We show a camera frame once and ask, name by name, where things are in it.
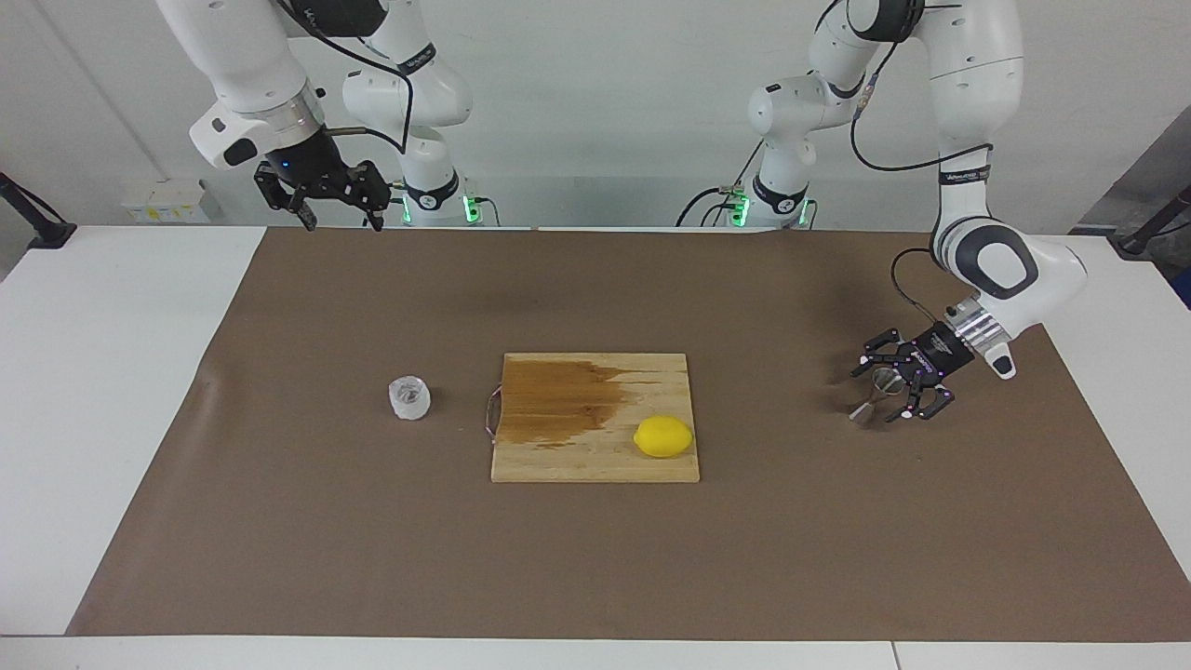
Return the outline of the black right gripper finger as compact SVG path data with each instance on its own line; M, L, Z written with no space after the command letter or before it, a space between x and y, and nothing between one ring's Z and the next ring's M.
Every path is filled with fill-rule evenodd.
M256 186L269 208L286 211L301 221L306 232L314 232L314 212L306 203L305 187L286 190L275 170L256 170Z
M392 202L392 188L374 162L364 159L347 170L347 203L363 213L364 225L384 230L384 213Z

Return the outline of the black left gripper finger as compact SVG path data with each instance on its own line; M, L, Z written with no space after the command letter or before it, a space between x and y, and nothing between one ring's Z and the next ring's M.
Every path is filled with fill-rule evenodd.
M902 338L898 328L888 328L863 344L858 365L852 369L852 378L860 378L863 372L877 369L888 369L902 378L912 378L917 372L917 361L911 353L910 344Z
M935 372L913 372L908 386L908 397L898 411L885 417L884 422L918 417L928 421L944 411L956 395L940 382Z

